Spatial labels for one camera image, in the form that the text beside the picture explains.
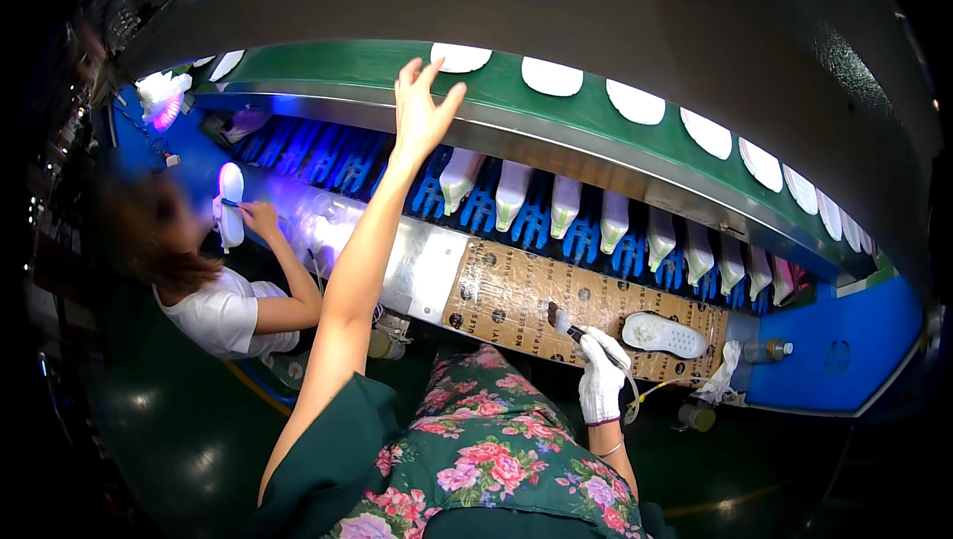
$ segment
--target green floral fabric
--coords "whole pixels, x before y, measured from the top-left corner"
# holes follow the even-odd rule
[[[493,346],[438,355],[417,414],[379,451],[376,474],[327,536],[422,539],[439,512],[506,508],[644,539],[625,481],[577,445],[564,417]]]

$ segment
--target gloved hand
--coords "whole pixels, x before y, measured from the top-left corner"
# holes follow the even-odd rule
[[[582,327],[585,334],[579,341],[585,372],[579,380],[579,403],[587,426],[598,426],[619,418],[618,392],[625,385],[625,374],[612,365],[605,354],[612,353],[626,367],[632,360],[614,338],[596,327]]]

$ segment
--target raised hand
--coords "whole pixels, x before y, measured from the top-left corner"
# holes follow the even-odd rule
[[[411,60],[400,70],[399,78],[394,82],[398,106],[398,140],[391,152],[390,165],[409,168],[413,173],[420,169],[447,133],[467,91],[467,85],[458,82],[447,93],[443,103],[434,104],[430,87],[443,65],[443,58],[419,71],[422,65],[421,58]]]

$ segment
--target hose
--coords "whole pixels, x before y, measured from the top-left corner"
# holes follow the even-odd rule
[[[732,396],[738,395],[738,392],[736,392],[735,390],[732,390],[732,388],[729,386],[721,384],[721,382],[716,382],[712,380],[711,378],[701,378],[697,376],[683,376],[681,378],[674,378],[673,380],[666,380],[665,382],[662,382],[661,384],[653,386],[649,390],[645,390],[644,392],[639,394],[638,388],[636,388],[635,380],[633,378],[629,378],[629,383],[632,384],[632,389],[635,390],[635,393],[636,393],[636,400],[626,405],[625,416],[622,418],[622,421],[627,426],[632,424],[636,420],[636,417],[638,416],[639,405],[642,403],[642,401],[645,400],[646,396],[662,388],[663,386],[668,386],[669,384],[673,384],[674,382],[679,382],[681,380],[704,380],[713,386],[716,386],[718,388],[721,388],[722,390],[727,391]]]

